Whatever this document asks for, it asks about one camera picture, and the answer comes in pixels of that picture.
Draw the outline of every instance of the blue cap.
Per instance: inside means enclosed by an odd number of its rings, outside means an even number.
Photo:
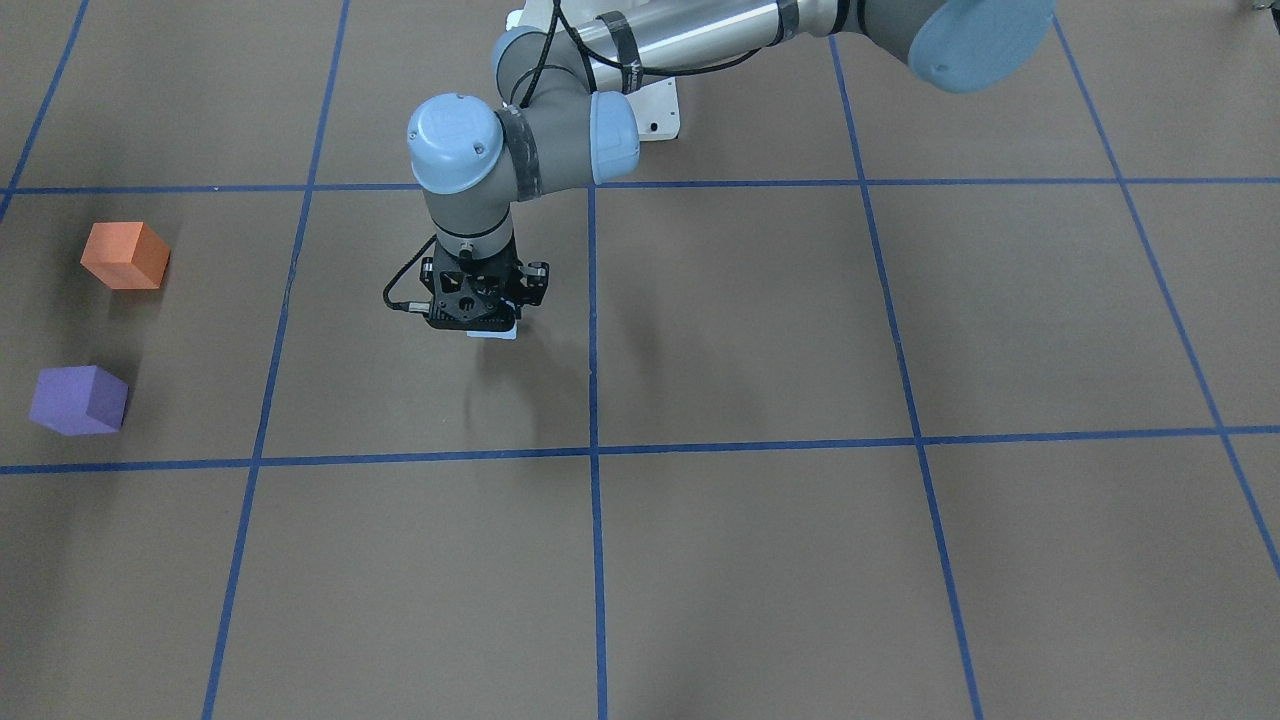
[[[495,42],[493,46],[493,56],[489,59],[489,64],[490,67],[493,67],[494,74],[498,73],[498,63],[502,61],[502,54],[506,53],[508,47],[511,47],[511,44],[531,32],[544,32],[544,31],[540,31],[536,27],[520,26],[520,27],[513,27],[507,32],[502,33],[500,36],[498,36],[498,42]]]
[[[640,132],[631,102],[621,92],[591,95],[591,177],[596,184],[640,164]]]
[[[502,123],[479,97],[436,95],[408,119],[408,154],[419,184],[453,195],[483,181],[502,156]]]
[[[947,92],[1004,79],[1036,54],[1056,0],[950,0],[911,42],[908,65]]]

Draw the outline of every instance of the orange block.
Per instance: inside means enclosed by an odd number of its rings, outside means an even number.
[[[146,223],[93,223],[81,265],[111,290],[159,290],[169,246]]]

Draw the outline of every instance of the purple cube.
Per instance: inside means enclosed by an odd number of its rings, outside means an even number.
[[[49,368],[40,372],[32,421],[64,436],[119,432],[129,386],[99,368]]]

